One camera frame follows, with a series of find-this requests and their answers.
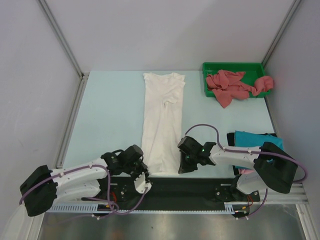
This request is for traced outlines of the white t-shirt with robot print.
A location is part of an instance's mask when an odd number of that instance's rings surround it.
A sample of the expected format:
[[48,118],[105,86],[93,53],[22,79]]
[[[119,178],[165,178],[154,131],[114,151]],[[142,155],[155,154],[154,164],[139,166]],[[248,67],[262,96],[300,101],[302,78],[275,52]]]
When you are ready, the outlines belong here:
[[144,73],[145,98],[141,148],[151,175],[177,175],[182,135],[185,75]]

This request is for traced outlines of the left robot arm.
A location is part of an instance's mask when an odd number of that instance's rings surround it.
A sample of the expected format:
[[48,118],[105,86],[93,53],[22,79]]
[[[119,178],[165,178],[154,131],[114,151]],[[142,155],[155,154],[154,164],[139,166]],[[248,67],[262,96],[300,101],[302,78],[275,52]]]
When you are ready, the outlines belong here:
[[49,169],[41,165],[19,187],[19,204],[24,205],[28,216],[35,217],[60,202],[104,200],[112,214],[121,215],[116,196],[111,193],[111,178],[122,173],[129,175],[135,191],[145,197],[152,183],[143,159],[142,149],[134,144],[76,167]]

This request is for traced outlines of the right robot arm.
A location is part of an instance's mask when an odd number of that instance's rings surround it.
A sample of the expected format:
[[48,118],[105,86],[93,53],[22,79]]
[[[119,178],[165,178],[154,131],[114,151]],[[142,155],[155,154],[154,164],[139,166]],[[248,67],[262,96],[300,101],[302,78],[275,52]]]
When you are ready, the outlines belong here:
[[235,176],[228,189],[227,202],[243,202],[250,194],[267,188],[288,194],[298,168],[290,156],[272,142],[255,147],[226,148],[215,142],[201,145],[194,138],[185,136],[177,147],[180,151],[179,174],[196,171],[198,165],[230,165],[251,171]]

